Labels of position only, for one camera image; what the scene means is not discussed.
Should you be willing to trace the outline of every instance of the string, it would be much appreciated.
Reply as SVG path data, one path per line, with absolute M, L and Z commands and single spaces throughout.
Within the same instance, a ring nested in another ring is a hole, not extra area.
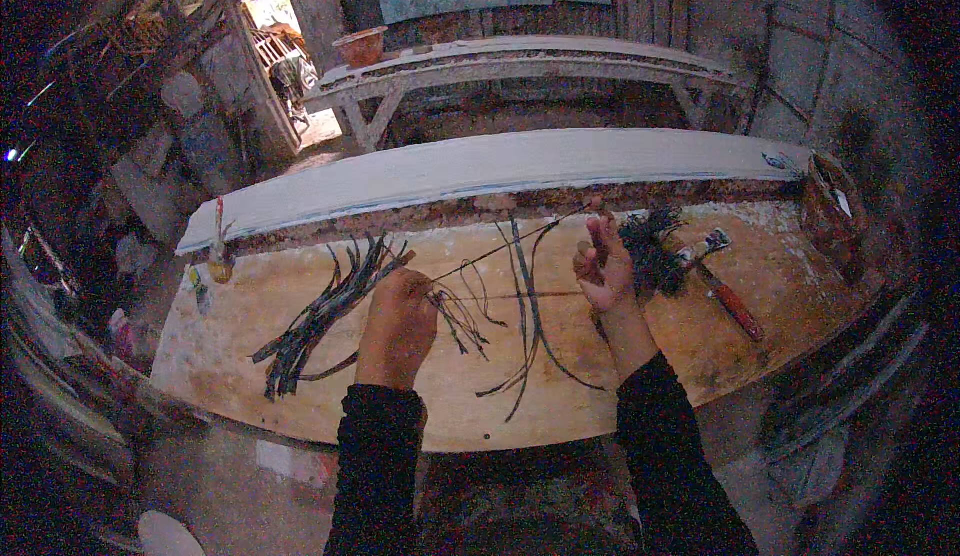
M 544 225 L 544 226 L 540 226 L 540 227 L 538 227 L 538 228 L 535 228 L 534 230 L 530 231 L 530 232 L 527 233 L 526 235 L 522 235 L 522 236 L 520 237 L 520 239 L 526 239 L 527 237 L 529 237 L 530 235 L 533 235 L 534 233 L 539 233 L 539 232 L 541 232 L 542 230 L 544 230 L 547 226 L 553 228 L 554 226 L 557 226 L 557 225 L 558 225 L 561 221 L 563 221 L 565 218 L 570 217 L 570 216 L 573 216 L 574 214 L 579 214 L 580 212 L 583 212 L 584 210 L 587 209 L 588 206 L 589 206 L 589 204 L 585 203 L 585 204 L 581 205 L 579 208 L 577 208 L 576 210 L 573 210 L 572 212 L 567 213 L 567 214 L 564 214 L 563 216 L 559 217 L 557 220 L 555 220 L 555 221 L 553 221 L 553 222 L 551 222 L 551 223 L 547 223 L 547 224 Z M 465 261 L 462 262 L 462 264 L 461 264 L 460 266 L 458 266 L 457 268 L 453 269 L 453 270 L 450 271 L 449 273 L 441 274 L 440 276 L 438 276 L 438 277 L 436 277 L 436 278 L 434 278 L 434 279 L 432 279 L 432 280 L 433 280 L 434 282 L 436 282 L 436 281 L 439 281 L 439 280 L 442 279 L 442 278 L 446 278 L 446 277 L 450 276 L 450 274 L 459 273 L 460 271 L 462 271 L 462 270 L 463 270 L 464 268 L 466 268 L 467 266 L 470 266 L 470 265 L 472 265 L 472 264 L 476 264 L 476 263 L 479 262 L 480 260 L 483 260 L 484 258 L 487 258 L 487 257 L 490 257 L 490 256 L 494 255 L 494 254 L 497 253 L 499 250 L 503 250 L 504 248 L 509 248 L 510 245 L 511 245 L 511 243 L 508 241 L 506 244 L 504 244 L 504 245 L 502 245 L 502 246 L 499 246 L 498 248 L 493 248 L 492 250 L 490 250 L 490 251 L 488 251 L 488 252 L 486 252 L 486 253 L 484 253 L 484 254 L 482 254 L 482 255 L 480 255 L 480 256 L 475 257 L 473 260 L 465 260 Z

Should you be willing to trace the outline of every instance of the red handle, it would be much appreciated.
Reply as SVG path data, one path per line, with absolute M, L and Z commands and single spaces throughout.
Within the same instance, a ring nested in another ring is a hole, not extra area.
M 750 310 L 747 310 L 747 306 L 743 305 L 743 302 L 740 301 L 740 298 L 737 297 L 733 289 L 721 284 L 719 287 L 714 288 L 713 292 L 720 300 L 720 303 L 722 303 L 730 315 L 733 316 L 733 319 L 743 327 L 743 330 L 747 331 L 751 339 L 754 341 L 763 339 L 763 328 L 761 324 L 750 314 Z

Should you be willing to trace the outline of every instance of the clay pot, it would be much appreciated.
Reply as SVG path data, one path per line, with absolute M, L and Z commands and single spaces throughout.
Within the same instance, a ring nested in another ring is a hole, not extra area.
M 383 32 L 386 30 L 386 27 L 377 27 L 349 34 L 334 41 L 333 47 L 340 51 L 351 68 L 370 66 L 383 58 Z

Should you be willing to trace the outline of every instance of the doorway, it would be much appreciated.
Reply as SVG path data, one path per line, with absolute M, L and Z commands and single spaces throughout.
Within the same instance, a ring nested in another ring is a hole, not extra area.
M 299 150 L 341 136 L 333 110 L 307 114 L 304 108 L 303 97 L 319 81 L 322 70 L 307 53 L 290 0 L 242 0 L 240 10 L 260 65 L 299 136 Z

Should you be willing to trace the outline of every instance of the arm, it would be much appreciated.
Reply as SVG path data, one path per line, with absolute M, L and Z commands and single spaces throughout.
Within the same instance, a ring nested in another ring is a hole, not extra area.
M 671 554 L 756 554 L 750 529 L 707 464 L 687 392 L 664 355 L 631 374 L 617 397 L 617 442 L 649 540 Z
M 424 403 L 417 370 L 437 335 L 430 281 L 398 269 L 373 293 L 356 384 L 343 398 L 340 472 L 325 554 L 412 554 L 414 471 Z
M 617 223 L 607 215 L 587 228 L 594 247 L 580 246 L 573 268 L 621 381 L 617 441 L 649 541 L 671 554 L 756 554 L 750 530 L 707 464 L 687 393 L 643 317 Z

